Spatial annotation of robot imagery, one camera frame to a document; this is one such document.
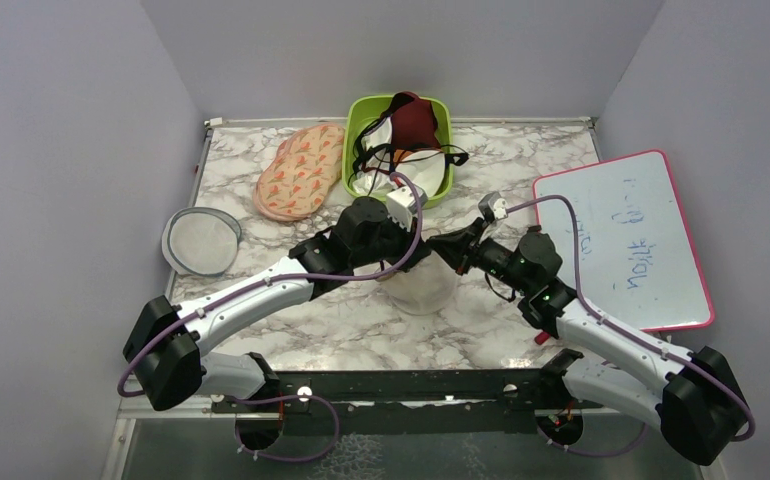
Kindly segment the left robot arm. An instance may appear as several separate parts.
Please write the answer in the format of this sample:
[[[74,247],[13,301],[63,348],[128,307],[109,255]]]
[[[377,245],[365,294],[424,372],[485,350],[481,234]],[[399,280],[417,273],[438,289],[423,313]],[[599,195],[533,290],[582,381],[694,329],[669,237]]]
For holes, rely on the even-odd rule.
[[[180,305],[161,295],[148,301],[125,343],[127,376],[156,411],[190,397],[231,395],[259,411],[274,401],[276,377],[258,354],[220,355],[233,334],[286,308],[350,283],[379,278],[356,269],[383,263],[408,271],[429,255],[421,239],[425,193],[402,187],[385,201],[359,197],[337,222],[298,243],[264,271],[224,290]]]

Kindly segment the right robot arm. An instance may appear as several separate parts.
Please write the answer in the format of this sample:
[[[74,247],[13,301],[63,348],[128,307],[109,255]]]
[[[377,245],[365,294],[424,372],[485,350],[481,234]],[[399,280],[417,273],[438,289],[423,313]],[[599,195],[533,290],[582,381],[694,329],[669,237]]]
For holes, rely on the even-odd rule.
[[[678,454],[704,466],[755,433],[752,411],[719,351],[670,344],[595,307],[559,279],[562,259],[539,228],[530,228],[514,249],[484,233],[476,220],[428,244],[457,274],[478,269],[510,287],[532,327],[573,344],[538,380],[546,404],[579,400],[614,409],[659,431]]]

